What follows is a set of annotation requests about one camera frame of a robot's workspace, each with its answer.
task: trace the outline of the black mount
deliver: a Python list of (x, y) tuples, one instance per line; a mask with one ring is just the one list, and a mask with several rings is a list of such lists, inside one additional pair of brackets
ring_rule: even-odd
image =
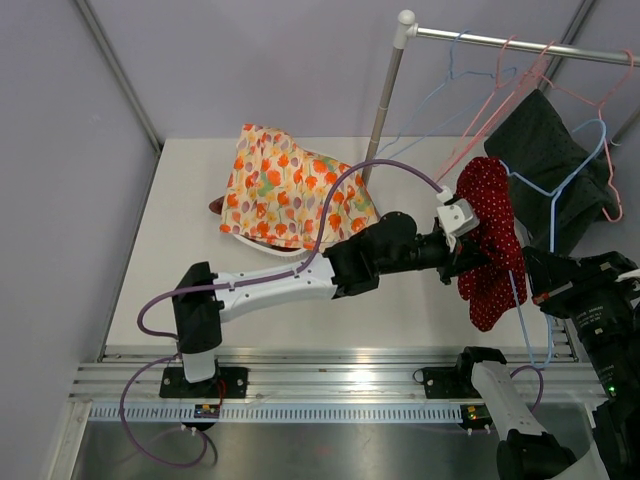
[(422, 372), (424, 393), (429, 399), (481, 398), (471, 384), (473, 366), (483, 361), (507, 364), (500, 350), (486, 347), (466, 347), (453, 367), (425, 367)]
[(249, 370), (243, 367), (219, 367), (216, 376), (202, 382), (189, 383), (182, 367), (167, 367), (162, 373), (160, 398), (219, 399), (219, 383), (226, 387), (225, 398), (246, 398)]

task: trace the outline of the white connector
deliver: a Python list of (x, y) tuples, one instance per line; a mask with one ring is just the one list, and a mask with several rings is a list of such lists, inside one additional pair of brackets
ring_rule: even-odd
[(418, 29), (416, 14), (411, 10), (403, 10), (398, 15), (398, 28), (396, 36), (393, 38), (393, 46), (399, 50), (404, 50), (410, 37), (415, 37)]

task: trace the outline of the blue hanger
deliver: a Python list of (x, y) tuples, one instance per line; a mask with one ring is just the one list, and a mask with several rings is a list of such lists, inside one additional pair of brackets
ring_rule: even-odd
[[(456, 45), (458, 43), (458, 41), (460, 40), (460, 37), (466, 33), (469, 33), (470, 30), (465, 30), (464, 32), (461, 32), (454, 40), (453, 42), (451, 42), (451, 47), (449, 48), (449, 68), (447, 70), (447, 75), (444, 79), (444, 81), (437, 86), (431, 93), (429, 93), (424, 100), (422, 100), (422, 103), (420, 103), (420, 105), (418, 106), (418, 108), (413, 112), (413, 115), (411, 116), (411, 118), (409, 119), (409, 121), (404, 124), (402, 126), (402, 128), (400, 128), (400, 131), (398, 132), (398, 135), (396, 135), (396, 138), (394, 138), (392, 141), (390, 141), (389, 143), (387, 143), (386, 145), (384, 145), (377, 153), (376, 155), (380, 155), (382, 154), (382, 152), (384, 152), (388, 147), (390, 147), (391, 145), (394, 145), (395, 143), (398, 142), (398, 140), (400, 140), (400, 138), (402, 137), (402, 135), (409, 129), (409, 127), (411, 127), (411, 125), (413, 125), (413, 123), (416, 121), (418, 115), (424, 110), (424, 108), (427, 106), (427, 104), (429, 103), (429, 101), (435, 97), (444, 87), (446, 87), (449, 82), (457, 80), (458, 78), (462, 78), (466, 75), (476, 75), (476, 76), (481, 76), (481, 77), (489, 77), (491, 79), (496, 78), (496, 74), (495, 73), (489, 73), (489, 72), (476, 72), (473, 70), (466, 70), (462, 73), (459, 74), (455, 74), (453, 71), (453, 66), (455, 63), (455, 48)], [(509, 68), (505, 68), (504, 70), (502, 70), (502, 73), (511, 73), (511, 77), (513, 78), (516, 76), (516, 74), (518, 73), (518, 69), (516, 67), (509, 67)], [(422, 140), (424, 140), (426, 137), (433, 135), (434, 133), (436, 133), (437, 131), (439, 131), (440, 129), (446, 127), (447, 125), (449, 125), (451, 122), (453, 122), (455, 119), (457, 119), (458, 117), (464, 115), (465, 113), (467, 113), (469, 110), (472, 110), (474, 107), (478, 107), (480, 105), (482, 105), (484, 102), (487, 101), (487, 99), (491, 96), (491, 94), (485, 95), (484, 97), (475, 100), (474, 102), (472, 102), (470, 105), (468, 105), (467, 107), (465, 107), (464, 109), (462, 109), (460, 112), (456, 113), (453, 117), (449, 118), (448, 120), (446, 120), (444, 123), (441, 123), (440, 125), (438, 125), (437, 127), (433, 128), (432, 130), (428, 131), (427, 133), (425, 133), (423, 136), (421, 136), (420, 138), (414, 140), (413, 142), (411, 142), (409, 145), (403, 147), (402, 149), (400, 149), (399, 151), (397, 151), (396, 153), (394, 153), (393, 155), (390, 155), (388, 158), (394, 158), (397, 157), (398, 155), (400, 155), (401, 153), (409, 150), (411, 147), (413, 147), (414, 145), (416, 145), (417, 143), (421, 142)]]
[[(562, 182), (560, 182), (560, 184), (556, 188), (554, 188), (550, 192), (547, 192), (546, 190), (540, 188), (535, 183), (531, 182), (529, 179), (520, 175), (518, 172), (511, 172), (508, 165), (504, 163), (502, 160), (500, 160), (500, 163), (507, 171), (507, 176), (517, 178), (518, 180), (524, 182), (526, 185), (533, 188), (536, 192), (540, 193), (541, 195), (544, 195), (545, 197), (551, 197), (551, 207), (550, 207), (551, 218), (550, 218), (550, 227), (549, 227), (549, 251), (551, 253), (555, 251), (556, 202), (560, 198), (560, 195), (562, 195), (562, 192), (564, 191), (565, 187), (569, 185), (569, 183), (571, 183), (571, 180), (573, 180), (576, 177), (576, 175), (578, 175), (578, 173), (580, 173), (580, 171), (584, 167), (586, 167), (587, 164), (600, 153), (600, 151), (604, 147), (604, 142), (606, 141), (605, 139), (607, 136), (607, 125), (599, 118), (593, 118), (591, 120), (587, 120), (582, 125), (579, 125), (578, 127), (574, 128), (571, 131), (571, 133), (576, 133), (582, 130), (583, 128), (585, 128), (586, 126), (591, 125), (592, 123), (597, 123), (602, 128), (600, 141), (596, 145), (596, 148), (591, 152), (591, 154), (587, 158), (585, 158), (585, 160), (580, 165), (578, 165), (578, 167), (573, 172), (567, 175), (567, 177)], [(522, 309), (520, 308), (520, 303), (518, 302), (518, 291), (516, 289), (516, 283), (513, 279), (512, 271), (509, 271), (509, 281), (511, 282), (511, 290), (513, 291), (513, 297), (516, 301), (516, 309), (518, 310), (518, 317), (520, 318), (520, 325), (522, 326), (522, 334), (524, 335), (524, 342), (525, 342), (525, 345), (527, 346), (527, 352), (529, 353), (529, 361), (531, 362), (531, 365), (533, 367), (538, 369), (543, 369), (545, 367), (548, 367), (549, 364), (551, 363), (551, 360), (553, 359), (553, 331), (551, 326), (553, 319), (549, 315), (545, 314), (545, 318), (547, 319), (547, 338), (548, 338), (547, 358), (541, 365), (536, 365), (535, 360), (533, 358), (533, 352), (531, 350), (531, 344), (529, 343), (529, 335), (527, 334), (527, 327), (524, 324), (524, 316), (522, 315)]]
[(607, 125), (602, 120), (600, 120), (599, 118), (592, 118), (591, 120), (587, 120), (582, 125), (579, 125), (578, 127), (574, 128), (571, 131), (571, 133), (579, 132), (583, 128), (591, 125), (592, 123), (597, 123), (602, 128), (600, 141), (596, 145), (596, 148), (578, 166), (578, 168), (576, 168), (573, 172), (571, 172), (569, 175), (567, 175), (567, 177), (556, 188), (554, 188), (550, 192), (547, 192), (546, 190), (538, 187), (535, 183), (533, 183), (530, 180), (528, 180), (527, 178), (523, 177), (518, 172), (511, 172), (511, 170), (509, 169), (507, 164), (504, 163), (502, 160), (500, 160), (500, 163), (502, 164), (502, 166), (507, 171), (507, 175), (509, 177), (515, 177), (518, 180), (524, 182), (527, 186), (533, 188), (536, 192), (540, 193), (541, 195), (544, 195), (545, 197), (551, 197), (551, 212), (550, 212), (550, 225), (549, 225), (549, 251), (551, 253), (553, 253), (555, 251), (555, 246), (556, 246), (556, 203), (557, 203), (558, 199), (560, 198), (560, 195), (562, 195), (562, 192), (564, 191), (565, 187), (567, 185), (569, 185), (569, 183), (571, 183), (571, 180), (573, 180), (576, 177), (576, 175), (578, 175), (578, 173), (580, 173), (580, 171), (584, 167), (586, 167), (587, 164), (591, 160), (593, 160), (602, 151), (602, 148), (604, 147), (604, 142), (606, 141)]

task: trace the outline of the metal rod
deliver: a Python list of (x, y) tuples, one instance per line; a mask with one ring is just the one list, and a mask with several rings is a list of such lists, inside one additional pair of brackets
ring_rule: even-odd
[(118, 61), (118, 58), (116, 57), (116, 54), (113, 48), (111, 47), (111, 44), (109, 43), (109, 40), (104, 32), (104, 29), (102, 28), (102, 25), (98, 20), (98, 17), (89, 3), (89, 0), (73, 0), (73, 1), (78, 7), (78, 10), (82, 15), (82, 18), (84, 19), (87, 27), (89, 28), (89, 31), (91, 32), (94, 40), (96, 41), (96, 44), (98, 45), (98, 49), (104, 56), (104, 59), (106, 60), (107, 65), (111, 70), (111, 73), (113, 74), (116, 80), (116, 83), (118, 84), (118, 87), (120, 87), (120, 90), (122, 91), (129, 105), (133, 109), (133, 112), (138, 122), (140, 123), (140, 126), (145, 131), (145, 134), (149, 139), (149, 143), (151, 143), (151, 147), (153, 148), (153, 151), (156, 154), (156, 158), (159, 158), (160, 154), (162, 153), (162, 142), (158, 136), (158, 133), (156, 132), (156, 129), (151, 123), (149, 116), (144, 111), (144, 108), (142, 108), (142, 104), (140, 103), (138, 96), (133, 90), (133, 87), (131, 86), (129, 79), (125, 75), (124, 70), (120, 65), (120, 62)]
[[(561, 42), (563, 44), (573, 45), (575, 41), (578, 39), (578, 36), (582, 32), (582, 29), (587, 25), (589, 18), (591, 18), (591, 14), (594, 12), (595, 7), (598, 5), (600, 0), (582, 0), (580, 6), (576, 9), (576, 12), (573, 14), (573, 18), (567, 25), (567, 29), (562, 35)], [(547, 67), (547, 71), (544, 73), (544, 76), (549, 80), (553, 81), (553, 79), (558, 75), (560, 68), (564, 62), (564, 58), (562, 57), (553, 57), (551, 62), (549, 62), (549, 66)], [(538, 84), (538, 88), (542, 93), (547, 93), (551, 86), (548, 82), (544, 80), (540, 80)]]
[[(445, 30), (433, 30), (431, 28), (418, 27), (417, 37), (436, 38), (439, 40), (455, 40), (472, 45), (483, 45), (487, 47), (502, 48), (507, 43), (506, 38), (485, 37), (482, 35), (472, 35), (458, 32), (447, 32)], [(521, 42), (513, 40), (508, 43), (507, 49), (520, 52), (541, 53), (548, 45), (543, 43)], [(552, 45), (547, 50), (547, 55), (563, 58), (574, 58), (576, 60), (589, 60), (599, 63), (610, 63), (614, 65), (629, 65), (629, 56), (624, 52), (601, 52), (597, 50), (587, 50), (573, 47), (571, 45)], [(636, 67), (640, 67), (640, 57), (634, 56), (633, 61)]]
[[(372, 160), (378, 151), (380, 136), (382, 135), (382, 127), (384, 127), (384, 121), (387, 117), (387, 112), (389, 111), (389, 102), (391, 101), (391, 94), (393, 93), (393, 86), (396, 83), (396, 77), (398, 76), (398, 69), (400, 68), (400, 61), (402, 60), (403, 53), (404, 49), (393, 48), (391, 61), (389, 62), (389, 68), (387, 70), (387, 78), (384, 81), (380, 104), (378, 105), (378, 111), (376, 112), (376, 120), (373, 124), (373, 131), (371, 132), (369, 146), (367, 147), (367, 154), (364, 157), (365, 162)], [(371, 168), (372, 167), (365, 167), (362, 169), (362, 181), (365, 185), (369, 183)]]

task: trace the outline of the vertical pole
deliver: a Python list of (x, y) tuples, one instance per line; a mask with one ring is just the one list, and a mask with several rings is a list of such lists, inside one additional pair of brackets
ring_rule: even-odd
[[(577, 8), (576, 12), (573, 14), (573, 18), (567, 25), (567, 29), (562, 35), (562, 44), (565, 45), (573, 45), (574, 42), (580, 36), (580, 32), (587, 25), (591, 14), (594, 12), (596, 5), (600, 0), (582, 0), (582, 3)], [(564, 59), (561, 57), (553, 57), (551, 62), (549, 62), (549, 66), (547, 67), (547, 71), (544, 72), (545, 77), (549, 80), (553, 80), (560, 71), (562, 63)], [(538, 84), (538, 88), (542, 91), (542, 93), (546, 94), (549, 91), (549, 84), (544, 80), (541, 80)]]
[[(389, 68), (387, 70), (387, 78), (385, 79), (384, 87), (382, 88), (380, 104), (378, 105), (378, 111), (376, 112), (376, 120), (373, 124), (371, 138), (369, 139), (367, 154), (364, 158), (365, 162), (373, 160), (376, 152), (378, 151), (380, 136), (382, 135), (382, 128), (384, 127), (384, 121), (387, 117), (387, 111), (389, 110), (389, 102), (391, 101), (391, 95), (393, 94), (393, 86), (396, 83), (402, 54), (404, 53), (404, 48), (407, 45), (407, 42), (409, 41), (411, 32), (417, 29), (415, 21), (416, 15), (411, 10), (403, 10), (400, 12), (400, 15), (398, 15), (398, 28), (393, 40), (393, 53), (391, 54), (391, 61), (389, 62)], [(370, 177), (371, 167), (365, 167), (362, 170), (362, 180), (365, 184), (369, 183)]]

